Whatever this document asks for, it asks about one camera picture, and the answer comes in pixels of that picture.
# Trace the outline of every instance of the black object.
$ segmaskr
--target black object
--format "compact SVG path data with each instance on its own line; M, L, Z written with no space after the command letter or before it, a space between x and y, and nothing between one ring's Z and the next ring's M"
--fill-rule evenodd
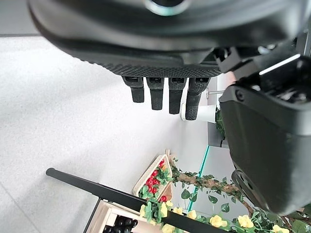
M113 227L114 233L124 233L123 227Z
M311 202L310 100L311 59L299 54L220 98L232 179L256 206L278 215Z
M169 78L170 114L179 114L180 101L186 82L187 79L184 78Z
M124 222L125 226L132 226L133 220L131 218L127 218Z
M134 219L132 223L132 228L135 228L137 225L138 225L138 221Z
M135 197L131 194L121 192L119 190L104 186L99 183L95 183L77 176L73 176L62 171L55 170L54 168L49 168L46 171L48 176L54 177L60 181L71 184L77 188L85 190L98 196L100 199L108 200L110 202L115 202L124 207L130 208L135 211L140 211L140 207L146 204L146 200ZM168 211L168 216L163 219L164 223L170 224L177 228L183 229L188 232L196 233L224 233L223 230L214 228L210 225L204 224L199 221L192 220L190 218L181 216L179 214Z
M113 228L110 226L105 226L103 233L113 233Z
M152 0L160 6L173 7L181 4L184 0Z
M186 120L196 120L201 93L207 88L209 78L189 79L186 101Z
M131 88L132 99L134 103L144 103L144 81L143 78L137 77L124 77L124 83Z
M132 228L131 227L125 227L124 233L131 233Z
M150 88L151 108L161 110L163 105L164 78L147 78L147 84Z
M118 225L119 227L124 227L124 226L125 226L124 218L119 218L119 219L118 219L117 225Z
M38 30L61 50L129 77L216 76L213 48L294 38L310 12L310 0L196 0L173 17L143 1L28 2Z

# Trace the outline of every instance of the screw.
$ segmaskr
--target screw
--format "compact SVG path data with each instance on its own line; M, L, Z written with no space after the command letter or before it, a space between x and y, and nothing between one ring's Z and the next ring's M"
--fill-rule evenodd
M240 90L236 90L235 95L239 101L244 101L244 94Z

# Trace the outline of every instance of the artificial flower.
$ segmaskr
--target artificial flower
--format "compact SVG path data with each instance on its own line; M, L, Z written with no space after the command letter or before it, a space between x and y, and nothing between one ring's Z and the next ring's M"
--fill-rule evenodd
M167 217L167 207L166 207L166 204L164 202L161 205L160 211L163 214L163 217Z
M238 216L238 221L241 227L252 228L254 227L254 223L249 218L248 215Z
M183 214L183 208L181 208L181 207L175 207L174 209L173 209L173 212L174 213L177 213L177 214L179 214L179 215L182 215Z
M192 210L192 211L188 212L187 217L191 218L191 219L196 219L196 211Z
M152 224L152 225L154 225L154 226L156 225L156 222L153 221L153 220L151 220L149 223Z
M218 215L211 217L209 222L213 227L226 227L228 225L227 221L223 221L222 218Z
M145 214L146 214L145 208L146 208L145 205L142 205L142 206L140 207L140 216L141 216L141 217L145 217Z
M170 200L168 200L165 204L168 207L172 207L173 206L173 203Z
M272 231L275 232L275 233L278 233L278 232L290 233L290 230L288 230L286 228L280 228L278 225L274 225Z
M173 233L174 230L175 230L175 227L169 224L165 224L162 228L163 233Z

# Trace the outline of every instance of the robotic hand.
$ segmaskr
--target robotic hand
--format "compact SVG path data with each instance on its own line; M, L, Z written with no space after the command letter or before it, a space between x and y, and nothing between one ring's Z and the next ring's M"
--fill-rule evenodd
M311 202L311 0L29 0L35 25L61 50L121 75L134 102L196 119L210 77L233 71L220 99L236 171L258 207L279 215Z

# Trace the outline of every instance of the white floor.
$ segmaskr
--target white floor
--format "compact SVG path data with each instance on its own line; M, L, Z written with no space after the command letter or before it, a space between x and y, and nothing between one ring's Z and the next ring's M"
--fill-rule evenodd
M40 37L0 38L0 229L81 233L96 197L45 175L54 167L131 192L170 148L198 170L206 124L134 104L119 76L71 58Z

